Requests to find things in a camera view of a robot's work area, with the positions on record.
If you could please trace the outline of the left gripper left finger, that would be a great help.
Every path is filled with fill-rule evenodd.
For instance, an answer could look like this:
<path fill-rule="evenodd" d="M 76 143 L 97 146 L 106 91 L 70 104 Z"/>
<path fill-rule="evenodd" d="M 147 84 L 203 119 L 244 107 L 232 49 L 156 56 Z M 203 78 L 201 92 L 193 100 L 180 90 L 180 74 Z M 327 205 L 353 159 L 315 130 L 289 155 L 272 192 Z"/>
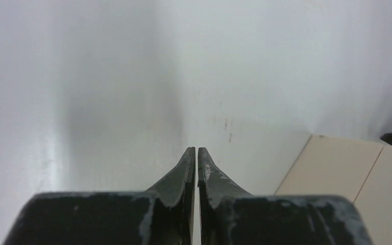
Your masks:
<path fill-rule="evenodd" d="M 145 191 L 43 192 L 4 244 L 191 244 L 195 148 Z"/>

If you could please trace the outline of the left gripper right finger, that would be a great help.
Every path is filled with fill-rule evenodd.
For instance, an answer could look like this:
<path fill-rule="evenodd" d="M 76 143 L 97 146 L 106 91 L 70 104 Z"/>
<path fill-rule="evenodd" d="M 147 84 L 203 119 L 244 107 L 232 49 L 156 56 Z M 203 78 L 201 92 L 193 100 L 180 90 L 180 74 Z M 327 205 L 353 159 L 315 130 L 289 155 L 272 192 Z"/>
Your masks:
<path fill-rule="evenodd" d="M 355 206 L 339 195 L 252 195 L 198 150 L 202 244 L 371 244 Z"/>

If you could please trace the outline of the cream drawer organizer cabinet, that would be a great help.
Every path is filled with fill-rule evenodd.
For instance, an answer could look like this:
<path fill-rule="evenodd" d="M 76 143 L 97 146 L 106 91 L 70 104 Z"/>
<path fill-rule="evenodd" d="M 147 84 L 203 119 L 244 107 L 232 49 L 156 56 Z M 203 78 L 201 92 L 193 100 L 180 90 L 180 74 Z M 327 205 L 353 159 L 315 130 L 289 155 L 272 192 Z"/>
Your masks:
<path fill-rule="evenodd" d="M 374 244 L 392 244 L 391 145 L 313 135 L 276 193 L 343 196 Z"/>

